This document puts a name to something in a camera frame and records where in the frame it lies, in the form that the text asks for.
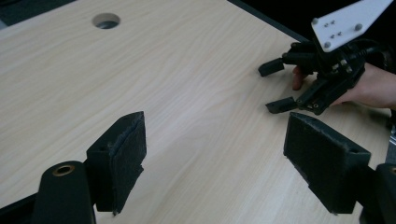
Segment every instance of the white bracket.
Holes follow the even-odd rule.
[[[360,0],[311,22],[323,51],[331,52],[364,34],[392,0]]]

